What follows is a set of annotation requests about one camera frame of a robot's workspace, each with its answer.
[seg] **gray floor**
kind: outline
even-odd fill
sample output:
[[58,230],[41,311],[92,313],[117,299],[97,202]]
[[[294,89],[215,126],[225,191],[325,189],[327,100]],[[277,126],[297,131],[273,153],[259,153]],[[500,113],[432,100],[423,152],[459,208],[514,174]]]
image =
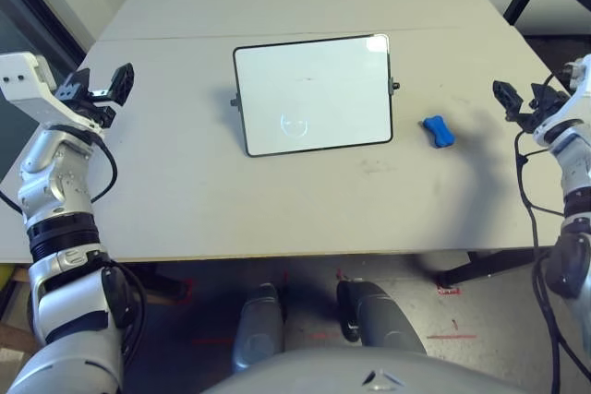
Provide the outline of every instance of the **gray floor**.
[[[591,53],[588,38],[528,42],[551,69]],[[0,160],[14,155],[12,147],[9,151],[0,152]],[[177,306],[150,306],[144,341],[127,371],[125,393],[195,393],[227,377],[245,294],[264,281],[287,290],[288,350],[352,346],[342,338],[335,319],[339,270],[348,277],[379,284],[402,307],[429,355],[497,376],[532,393],[548,392],[548,333],[531,290],[530,268],[465,283],[458,295],[440,295],[416,267],[415,258],[340,256],[163,264],[162,273],[193,280],[192,299]],[[430,268],[446,269],[464,263],[466,257],[458,252],[420,259]],[[25,328],[26,289],[19,294],[7,321]],[[578,327],[562,301],[554,300],[554,307],[564,335],[582,355]],[[467,338],[431,338],[447,335]],[[21,357],[0,350],[0,391],[6,390]],[[566,358],[562,359],[562,392],[591,392]]]

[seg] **blue toy bone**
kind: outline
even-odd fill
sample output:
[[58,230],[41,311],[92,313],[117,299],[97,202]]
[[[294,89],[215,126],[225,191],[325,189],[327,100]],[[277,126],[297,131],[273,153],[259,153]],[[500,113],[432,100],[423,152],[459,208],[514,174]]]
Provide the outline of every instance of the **blue toy bone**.
[[423,121],[423,126],[433,134],[433,137],[435,138],[435,146],[437,148],[449,147],[450,145],[453,145],[455,136],[445,125],[443,117],[440,115],[428,117]]

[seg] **whiteboard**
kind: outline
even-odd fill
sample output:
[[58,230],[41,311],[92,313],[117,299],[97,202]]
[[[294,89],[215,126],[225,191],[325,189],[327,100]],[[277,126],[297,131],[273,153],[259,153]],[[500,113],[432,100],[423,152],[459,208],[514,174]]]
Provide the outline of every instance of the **whiteboard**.
[[386,35],[239,47],[234,65],[248,156],[392,140]]

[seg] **black cable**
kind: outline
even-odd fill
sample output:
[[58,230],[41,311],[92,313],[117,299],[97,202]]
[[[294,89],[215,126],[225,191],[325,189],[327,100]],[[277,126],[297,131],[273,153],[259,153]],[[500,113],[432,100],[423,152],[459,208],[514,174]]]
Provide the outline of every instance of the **black cable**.
[[146,305],[148,297],[141,281],[139,281],[138,277],[128,267],[115,261],[112,263],[114,266],[121,269],[121,271],[125,274],[127,281],[136,287],[139,295],[139,320],[134,324],[137,325],[135,327],[135,333],[133,331],[130,333],[131,338],[128,339],[130,343],[128,344],[127,352],[125,353],[124,357],[125,366],[128,366],[138,351],[139,343],[141,342],[144,329],[146,328]]
[[[551,79],[552,77],[547,78],[545,84],[547,84]],[[542,312],[542,316],[544,317],[544,320],[546,320],[546,326],[548,327],[550,345],[552,349],[551,392],[552,394],[558,394],[561,390],[561,357],[559,345],[565,350],[567,355],[571,358],[571,360],[577,366],[579,371],[581,371],[581,373],[589,380],[589,382],[591,382],[591,371],[589,371],[589,369],[576,356],[576,354],[573,352],[564,336],[562,336],[561,330],[558,326],[556,317],[554,316],[554,312],[550,304],[548,290],[546,288],[544,276],[542,275],[541,271],[542,261],[548,258],[549,252],[540,252],[539,239],[537,236],[537,220],[532,209],[538,209],[556,215],[561,215],[561,213],[559,213],[558,211],[553,211],[551,209],[545,209],[538,207],[537,205],[533,205],[527,197],[527,194],[525,193],[523,169],[525,164],[527,163],[527,157],[539,154],[541,152],[544,152],[545,150],[541,149],[538,151],[530,152],[525,155],[521,154],[519,151],[519,139],[524,133],[524,131],[521,131],[519,134],[517,134],[517,136],[515,137],[515,141],[513,142],[515,152],[515,165],[517,169],[517,184],[519,186],[519,194],[521,196],[522,202],[524,203],[525,210],[529,215],[529,219],[532,225],[532,240],[534,244],[534,256],[536,258],[534,266],[532,267],[532,287],[534,290],[534,296],[536,297],[537,304]]]
[[92,139],[92,141],[94,143],[96,143],[98,145],[98,147],[101,149],[101,151],[104,153],[106,158],[109,160],[109,163],[111,163],[111,181],[109,182],[109,185],[107,185],[103,191],[101,191],[98,195],[96,195],[95,197],[93,197],[90,200],[90,203],[94,203],[99,198],[101,198],[102,196],[104,196],[105,194],[107,194],[111,190],[111,188],[113,187],[113,185],[117,181],[118,171],[117,171],[117,163],[115,162],[115,157],[113,157],[113,154],[111,154],[111,151],[104,144],[103,140],[95,133],[89,132],[89,135],[90,135],[90,138]]
[[564,214],[561,213],[560,211],[555,211],[554,209],[539,207],[538,205],[534,205],[533,203],[532,203],[532,208],[537,209],[538,211],[547,212],[548,214],[553,214],[555,216],[564,217]]
[[18,214],[22,214],[22,209],[20,208],[20,206],[17,205],[12,200],[10,200],[10,198],[8,198],[8,196],[6,194],[4,194],[2,191],[0,191],[0,200],[2,200],[4,203],[6,203],[10,208],[12,208]]

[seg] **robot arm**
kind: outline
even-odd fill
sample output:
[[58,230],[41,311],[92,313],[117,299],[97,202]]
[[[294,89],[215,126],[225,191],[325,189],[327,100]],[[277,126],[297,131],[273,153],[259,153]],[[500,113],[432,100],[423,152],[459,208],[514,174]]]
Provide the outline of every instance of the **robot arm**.
[[119,68],[108,90],[88,92],[89,70],[55,90],[42,57],[0,56],[5,98],[41,125],[22,162],[18,205],[30,239],[33,326],[45,345],[8,391],[113,393],[122,388],[126,332],[138,304],[125,268],[101,245],[86,183],[93,145],[115,118],[133,84],[131,65]]
[[564,221],[550,251],[545,281],[570,306],[591,356],[591,54],[567,68],[573,96],[533,84],[531,114],[520,113],[523,100],[511,85],[495,81],[493,91],[507,120],[533,133],[561,166]]

